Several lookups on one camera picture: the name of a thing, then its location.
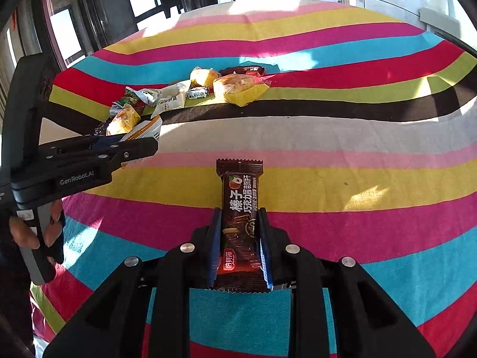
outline finger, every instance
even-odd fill
[[[45,241],[45,245],[50,247],[54,244],[54,242],[58,239],[63,230],[63,226],[61,222],[53,222],[48,225],[46,228],[45,233],[43,234],[43,239]]]
[[[10,233],[18,246],[29,249],[38,249],[40,241],[22,219],[11,217],[9,219]]]
[[[61,211],[63,211],[63,201],[58,199],[52,203],[52,218],[55,222],[60,220]]]

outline black stripe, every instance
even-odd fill
[[[80,135],[90,135],[101,123],[86,114],[48,101],[44,104],[43,117]]]
[[[432,78],[428,81],[432,87]],[[214,104],[172,110],[161,114],[163,124],[266,116],[320,116],[406,122],[452,113],[477,96],[477,66],[459,83],[443,92],[408,101],[355,104],[345,101],[264,100],[238,107]]]

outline yellow packaging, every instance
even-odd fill
[[[269,89],[260,78],[230,74],[214,81],[215,98],[237,106],[245,106],[260,98]]]
[[[133,130],[141,117],[136,110],[130,105],[125,104],[123,109],[116,114],[106,129],[106,136],[120,135],[122,133],[129,133]]]
[[[218,77],[220,77],[220,74],[213,69],[207,70],[196,67],[190,73],[192,87],[207,86],[209,89],[211,89],[214,80]]]

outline white snack package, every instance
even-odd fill
[[[167,110],[180,109],[185,105],[187,92],[190,88],[190,80],[178,82],[174,85],[164,87],[163,89],[147,89],[156,94],[156,108],[151,118]]]
[[[119,141],[136,140],[139,138],[153,137],[157,141],[157,148],[159,148],[159,135],[161,133],[162,119],[160,116],[153,118],[151,121],[142,121],[135,128],[125,135]],[[122,166],[126,166],[131,163],[139,163],[147,158],[131,160],[122,163]]]

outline red snack package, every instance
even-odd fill
[[[224,70],[220,70],[219,73],[222,76],[230,74],[242,74],[260,78],[265,75],[265,67],[259,65],[228,67]]]
[[[216,170],[222,179],[223,194],[221,256],[214,288],[268,291],[256,231],[258,177],[263,174],[263,162],[218,159]]]

